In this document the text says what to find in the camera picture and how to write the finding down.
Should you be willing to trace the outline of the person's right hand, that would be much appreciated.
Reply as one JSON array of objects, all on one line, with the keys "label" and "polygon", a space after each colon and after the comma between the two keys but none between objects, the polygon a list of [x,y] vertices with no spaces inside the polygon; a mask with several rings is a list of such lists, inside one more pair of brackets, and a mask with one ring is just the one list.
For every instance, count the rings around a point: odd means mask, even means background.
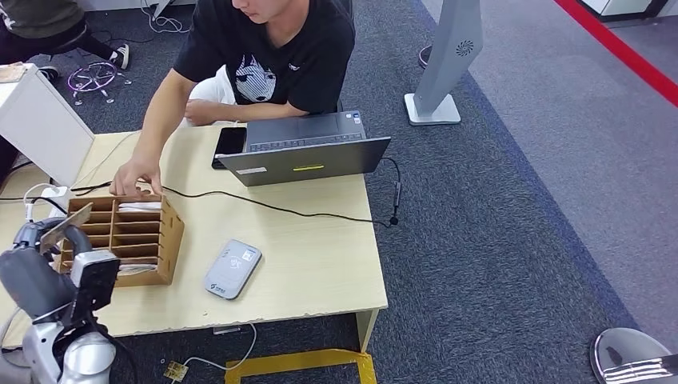
[{"label": "person's right hand", "polygon": [[157,158],[131,158],[120,166],[109,188],[113,196],[162,195],[161,169]]}]

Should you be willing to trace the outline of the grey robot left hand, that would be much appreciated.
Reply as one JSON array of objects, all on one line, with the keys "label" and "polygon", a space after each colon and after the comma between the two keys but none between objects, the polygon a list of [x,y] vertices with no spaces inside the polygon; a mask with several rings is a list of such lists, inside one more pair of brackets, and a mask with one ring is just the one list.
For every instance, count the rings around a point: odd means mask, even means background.
[{"label": "grey robot left hand", "polygon": [[50,266],[51,260],[39,252],[40,238],[63,217],[46,218],[24,224],[11,248],[1,254],[1,282],[15,304],[33,322],[56,322],[58,312],[74,300],[76,287]]}]

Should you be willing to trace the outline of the person's left hand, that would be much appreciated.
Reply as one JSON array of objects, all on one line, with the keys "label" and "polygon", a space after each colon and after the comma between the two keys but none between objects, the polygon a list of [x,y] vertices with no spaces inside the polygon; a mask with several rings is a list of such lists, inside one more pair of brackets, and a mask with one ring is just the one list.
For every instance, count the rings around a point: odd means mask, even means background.
[{"label": "person's left hand", "polygon": [[219,121],[221,103],[204,99],[190,99],[186,103],[184,118],[194,126],[207,126]]}]

